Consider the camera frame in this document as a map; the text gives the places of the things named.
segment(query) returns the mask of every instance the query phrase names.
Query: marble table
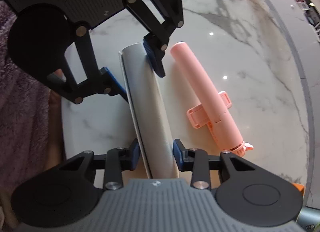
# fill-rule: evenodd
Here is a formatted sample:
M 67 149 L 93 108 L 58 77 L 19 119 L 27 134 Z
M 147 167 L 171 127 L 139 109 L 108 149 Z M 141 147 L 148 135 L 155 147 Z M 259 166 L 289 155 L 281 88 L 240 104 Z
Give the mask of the marble table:
M 156 14 L 150 1 L 144 1 Z M 309 154 L 305 97 L 292 49 L 265 0 L 182 1 L 184 26 L 172 34 L 169 48 L 187 42 L 217 89 L 228 93 L 231 115 L 245 141 L 255 147 L 245 158 L 305 185 Z M 126 10 L 105 21 L 91 32 L 98 66 L 107 66 L 123 85 L 118 52 L 141 42 L 146 33 Z M 76 80 L 84 80 L 74 45 L 66 57 Z M 187 148 L 218 154 L 208 129 L 193 129 L 187 120 L 186 111 L 198 100 L 168 50 L 163 64 L 166 77 L 159 84 L 173 138 L 180 138 Z M 96 94 L 80 105 L 63 100 L 62 116 L 67 158 L 83 150 L 104 154 L 127 147 L 136 137 L 129 106 L 120 96 Z M 125 175 L 144 176 L 141 169 Z M 213 172 L 212 186 L 218 185 Z

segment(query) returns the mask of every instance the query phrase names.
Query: pink cylinder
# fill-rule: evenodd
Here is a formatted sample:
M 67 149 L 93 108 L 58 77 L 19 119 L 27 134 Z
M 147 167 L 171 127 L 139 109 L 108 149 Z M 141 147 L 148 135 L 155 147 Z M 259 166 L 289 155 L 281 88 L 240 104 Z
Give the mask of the pink cylinder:
M 207 113 L 212 123 L 213 138 L 220 150 L 233 150 L 243 144 L 235 121 L 189 46 L 185 42 L 179 42 L 170 52 Z

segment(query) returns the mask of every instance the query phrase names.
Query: pink plastic toy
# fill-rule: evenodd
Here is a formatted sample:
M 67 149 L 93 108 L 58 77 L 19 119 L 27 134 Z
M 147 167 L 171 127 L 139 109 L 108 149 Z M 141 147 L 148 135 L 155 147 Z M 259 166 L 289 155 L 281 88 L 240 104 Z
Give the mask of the pink plastic toy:
M 242 157 L 247 150 L 252 150 L 253 146 L 244 142 L 229 113 L 232 103 L 227 93 L 218 93 L 189 46 L 179 42 L 170 52 L 201 102 L 187 111 L 192 126 L 197 129 L 206 124 L 222 151 L 231 151 Z

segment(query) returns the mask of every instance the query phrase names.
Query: purple blanket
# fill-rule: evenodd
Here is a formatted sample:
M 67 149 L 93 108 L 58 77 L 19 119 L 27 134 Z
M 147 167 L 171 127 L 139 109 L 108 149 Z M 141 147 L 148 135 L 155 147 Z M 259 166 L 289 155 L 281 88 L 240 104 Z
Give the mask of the purple blanket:
M 0 188 L 9 192 L 42 171 L 48 138 L 49 89 L 7 54 L 15 18 L 0 2 Z

